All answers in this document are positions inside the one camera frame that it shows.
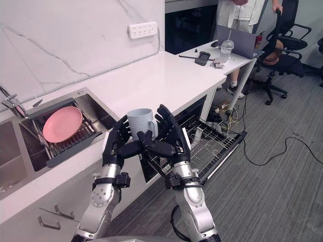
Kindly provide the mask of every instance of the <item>dishwasher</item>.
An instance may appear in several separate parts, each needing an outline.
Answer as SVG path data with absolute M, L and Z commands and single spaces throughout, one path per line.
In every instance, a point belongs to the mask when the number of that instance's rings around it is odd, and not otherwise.
M 191 165 L 202 185 L 226 162 L 247 135 L 242 132 L 230 136 L 202 120 L 200 115 L 205 99 L 204 96 L 175 116 L 179 125 L 186 129 L 191 144 Z M 142 155 L 139 158 L 146 182 L 157 173 L 167 177 L 173 170 L 165 158 Z

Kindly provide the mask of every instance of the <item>mug handle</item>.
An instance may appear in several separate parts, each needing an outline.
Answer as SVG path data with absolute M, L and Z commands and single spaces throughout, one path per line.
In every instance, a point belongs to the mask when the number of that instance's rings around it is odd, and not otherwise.
M 149 125 L 153 126 L 153 137 L 156 138 L 158 136 L 158 126 L 157 126 L 157 121 L 156 120 L 149 120 L 148 121 Z

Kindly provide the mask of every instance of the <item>pink plate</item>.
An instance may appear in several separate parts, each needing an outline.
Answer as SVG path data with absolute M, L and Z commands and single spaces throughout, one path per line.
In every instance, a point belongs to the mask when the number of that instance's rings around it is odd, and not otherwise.
M 46 121 L 43 129 L 44 138 L 51 143 L 58 143 L 75 135 L 82 124 L 81 111 L 72 106 L 63 107 L 54 112 Z

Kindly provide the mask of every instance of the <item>white cabinet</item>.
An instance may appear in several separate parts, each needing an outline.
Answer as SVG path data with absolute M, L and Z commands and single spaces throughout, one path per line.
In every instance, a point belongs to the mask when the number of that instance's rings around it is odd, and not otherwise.
M 78 223 L 76 221 L 48 213 L 37 207 L 37 202 L 24 209 L 0 228 L 1 242 L 57 242 L 70 241 Z M 58 227 L 59 230 L 46 228 L 39 224 L 41 217 L 44 226 Z
M 71 216 L 80 221 L 85 212 L 92 193 L 93 174 L 100 172 L 102 163 L 96 162 L 86 170 L 80 172 L 75 177 L 69 179 L 63 185 L 52 190 L 41 199 L 40 207 L 57 213 L 55 206 L 61 213 Z
M 101 162 L 96 162 L 2 223 L 0 226 L 0 241 L 70 241 L 76 231 L 78 221 L 82 218 L 89 204 L 92 176 L 100 168 Z M 57 215 L 54 209 L 55 205 L 62 213 L 69 215 L 73 211 L 75 220 Z M 46 225 L 60 227 L 60 229 L 48 228 Z

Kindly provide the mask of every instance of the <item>desk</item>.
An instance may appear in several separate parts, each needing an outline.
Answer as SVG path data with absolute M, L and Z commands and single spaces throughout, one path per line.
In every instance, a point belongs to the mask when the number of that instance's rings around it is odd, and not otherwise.
M 200 51 L 205 51 L 211 54 L 210 59 L 214 59 L 220 56 L 220 49 L 218 47 L 213 48 L 211 47 L 211 44 L 214 41 L 210 42 L 210 43 L 206 43 L 204 45 L 198 46 L 196 48 L 187 50 L 183 53 L 180 53 L 180 55 L 185 55 L 185 56 L 191 56 L 191 57 L 198 57 Z M 184 61 L 187 62 L 194 62 L 194 59 L 188 59 L 188 58 L 182 58 Z M 233 99 L 231 100 L 230 103 L 230 109 L 232 109 L 234 107 L 234 105 L 236 104 L 237 100 L 238 100 L 238 93 L 240 93 L 252 71 L 252 68 L 254 66 L 256 62 L 256 58 L 254 59 L 247 59 L 245 57 L 242 57 L 240 55 L 231 53 L 230 55 L 230 59 L 224 64 L 225 67 L 222 69 L 216 69 L 214 67 L 210 67 L 210 63 L 211 62 L 207 62 L 206 66 L 200 66 L 200 68 L 212 68 L 214 69 L 214 72 L 216 72 L 217 74 L 224 74 L 224 75 L 228 75 L 230 73 L 232 73 L 234 70 L 245 66 L 246 69 L 242 75 L 241 80 L 239 80 L 238 82 L 238 88 L 237 88 L 237 92 L 235 93 Z

